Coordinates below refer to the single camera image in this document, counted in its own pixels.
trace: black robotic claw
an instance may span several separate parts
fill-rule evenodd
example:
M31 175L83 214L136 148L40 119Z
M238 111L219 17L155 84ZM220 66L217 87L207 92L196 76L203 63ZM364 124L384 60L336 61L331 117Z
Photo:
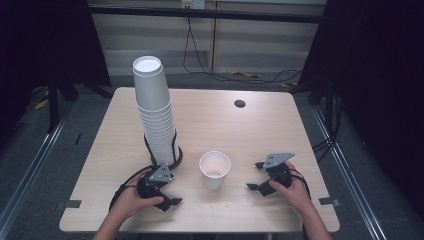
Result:
M269 154L265 162L257 162L255 163L255 166L258 169L265 168L271 179L281 183L283 186L288 188L291 186L292 182L291 173L289 167L284 163L284 161L293 156L293 153ZM259 191L262 196L265 197L275 192L275 189L269 185L269 180L260 185L248 183L247 186L250 190Z
M161 193L160 188L168 184L174 175L169 171L168 166L155 165L152 171L144 175L137 185L137 192L141 198L163 197L164 201L155 207L166 212L172 205L179 204L181 198L168 198L165 194Z

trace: cup rim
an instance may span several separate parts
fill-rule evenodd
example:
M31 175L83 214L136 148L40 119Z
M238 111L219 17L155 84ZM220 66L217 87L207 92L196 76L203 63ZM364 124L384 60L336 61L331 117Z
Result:
M141 111L144 111L144 112L147 112L147 113L157 113L157 112L160 112L160 111L163 111L165 108L167 108L167 107L169 107L170 105L171 105L171 98L169 99L169 102L168 102L168 104L166 104L166 106L165 107L163 107L163 108L161 108L161 109L158 109L158 110L155 110L155 111L152 111L152 110L147 110L147 109L144 109L144 108L142 108L142 107L140 107L139 105L138 105L138 102L137 102L137 100L135 100L135 105L137 105L137 107L138 107L138 112L140 112L140 110Z
M166 151L159 151L159 150L152 150L153 155L156 154L159 156L172 156L172 149L171 150L166 150Z
M142 71L141 69L139 69L137 67L137 64L142 62L142 61L155 61L156 63L158 63L159 67L157 67L156 69L153 69L151 71ZM159 58L154 57L154 56L142 56L142 57L137 58L133 62L133 72L134 72L134 74L136 74L138 76L142 76L142 77L151 77L151 76L157 75L158 73L160 73L162 71L162 69L163 69L162 62L160 61Z
M178 148L177 142L174 143L174 147L175 147L175 150ZM172 153L172 140L170 140L169 144L168 143L160 143L160 144L154 145L152 143L149 143L149 148L151 148L152 150L153 149L158 150L159 152L170 151Z
M145 120L149 120L149 121L157 121L158 118L164 118L167 117L169 115L172 115L172 108L168 108L166 111L164 111L163 113L159 113L157 112L159 115L149 115L146 113L142 113L140 110L138 111L138 113L140 114L140 117L145 119Z
M225 173L224 173L224 174L221 174L220 176L211 176L211 175L206 174L206 173L205 173L205 171L203 170L203 168L202 168L202 164L201 164L201 163L202 163L202 160L204 160L204 157L205 157L206 155L211 154L211 153L219 153L220 155L224 156L224 157L225 157L225 159L227 159L229 166L228 166L228 169L225 171ZM217 150L213 150L213 151L206 152L206 153L204 153L204 154L202 155L202 157L200 158L200 161L199 161L199 168L200 168L200 171L202 172L202 174L204 174L204 175L206 175L206 176L208 176L208 177L210 177L210 178L222 178L222 177L225 177L225 176L226 176L226 175L230 172L230 169L231 169L231 160L230 160L230 158L229 158L226 154L224 154L223 152L220 152L220 151L217 151Z
M174 122L174 118L172 115L169 115L158 120L148 120L148 119L141 118L141 121L143 122L143 124L149 126L150 129L154 129L154 128L163 128L164 126L170 125L170 122L172 123Z
M160 142L155 142L155 141L149 141L149 147L152 149L163 149L163 148L169 148L172 149L172 139L170 140L166 140L166 141L160 141Z
M173 120L166 121L164 122L164 124L156 124L156 125L150 125L148 123L146 124L145 122L143 122L143 127L145 131L149 133L155 133L155 134L164 133L169 131L172 128L175 128Z
M149 134L149 133L146 133L146 132L145 132L145 134L146 134L146 138L147 138L147 140L148 140L149 142L155 142L155 141L169 141L169 140L172 140L172 139L174 138L174 136L175 136L175 134L174 134L174 133L169 132L169 133L164 134L164 135L160 135L160 136L153 136L153 135L151 135L151 134Z

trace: hand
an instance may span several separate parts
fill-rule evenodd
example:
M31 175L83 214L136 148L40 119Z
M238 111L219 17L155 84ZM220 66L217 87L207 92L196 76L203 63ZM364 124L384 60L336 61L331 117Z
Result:
M296 170L289 161L285 163L289 169ZM299 175L296 171L290 170L290 172L292 175ZM274 180L270 180L269 185L281 192L287 201L299 212L305 226L306 235L310 240L331 240L324 222L309 198L305 185L297 178L292 178L292 180L292 185L288 188Z
M291 162L285 161L285 163L287 164L289 169L296 170L296 168ZM296 171L290 170L290 172L292 175L299 175ZM281 192L286 197L287 201L289 201L289 203L297 210L301 210L307 206L312 205L308 192L306 191L305 185L297 178L292 178L292 184L288 188L284 187L283 185L272 179L269 181L269 185L278 192Z
M143 199L138 195L138 181L150 170L141 172L128 183L128 187L118 197L93 239L114 240L119 228L127 218L133 216L144 207L157 205L164 201L163 197Z
M128 184L127 188L116 200L109 214L119 216L123 220L133 216L142 208L160 204L164 201L163 197L140 198L137 192L138 181L151 169L145 170L135 176Z

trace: paper cup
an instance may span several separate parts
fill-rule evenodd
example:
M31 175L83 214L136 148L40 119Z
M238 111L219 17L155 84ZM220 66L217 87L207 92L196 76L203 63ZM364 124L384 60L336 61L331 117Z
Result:
M147 142L149 143L149 146L156 149L163 149L163 148L172 148L172 141L175 137L175 131L172 135L168 135L166 137L160 138L160 137L148 137L146 135Z
M172 109L168 109L168 111L165 112L165 113L162 113L162 115L157 115L157 116L145 115L145 114L141 113L140 111L139 111L139 115L144 120L157 121L157 120L162 119L162 118L167 118L167 117L173 116L173 113L172 113Z
M178 143L177 141L175 141L174 143L174 149L175 149L175 153L179 152L178 150ZM172 141L167 144L166 146L150 146L150 150L152 150L152 152L154 154L162 154L162 155L172 155Z
M169 102L168 105L166 105L166 107L164 107L162 109L158 109L156 111L148 111L146 109L143 109L140 106L138 106L137 102L136 102L136 105L137 105L138 112L140 113L140 115L143 116L143 117L149 117L149 118L156 118L156 117L164 116L166 114L169 114L169 112L171 112L171 110L172 110L171 102Z
M157 111L170 103L168 84L158 58L137 58L133 63L133 72L136 101L140 108Z
M175 130L173 133L168 133L166 135L149 135L145 132L146 139L151 145L158 145L162 142L172 142L175 136Z
M199 167L202 171L203 184L211 190L216 190L221 187L230 171L231 161L222 152L211 151L203 154Z
M174 126L174 119L173 116L170 115L168 117L164 117L162 119L158 120L146 120L141 119L144 126L148 127L149 129L155 130L155 129L165 129L170 126Z
M149 143L149 147L150 149L152 149L152 151L155 152L161 152L161 153L172 153L172 141L168 141L167 143L164 144L153 144L153 143Z
M178 159L180 157L179 147L177 141L174 144L175 149L175 158ZM167 150L152 150L152 154L155 157L155 160L158 164L174 164L174 155L172 153L172 147L169 146Z
M145 123L144 125L144 132L147 133L149 136L162 136L167 135L169 133L175 132L174 124L167 124L165 126L157 126L156 128L154 126L148 126Z

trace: wooden table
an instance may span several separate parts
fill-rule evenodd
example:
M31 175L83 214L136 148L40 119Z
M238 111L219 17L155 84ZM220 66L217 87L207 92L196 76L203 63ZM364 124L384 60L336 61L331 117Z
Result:
M327 229L339 221L328 197L302 120L288 93L170 89L178 143L184 158L175 178L161 191L183 202L167 212L150 207L128 219L120 231L150 233L270 233L301 231L302 222L285 198L262 197L246 183L268 179L255 163L268 153L294 152L290 159L304 175L312 201ZM243 100L244 108L234 102ZM60 228L66 232L97 231L114 192L135 171L151 164L143 141L143 125L134 88L119 88L110 103L71 200L79 208L65 210ZM225 153L232 163L223 186L211 191L202 184L198 162L208 151Z

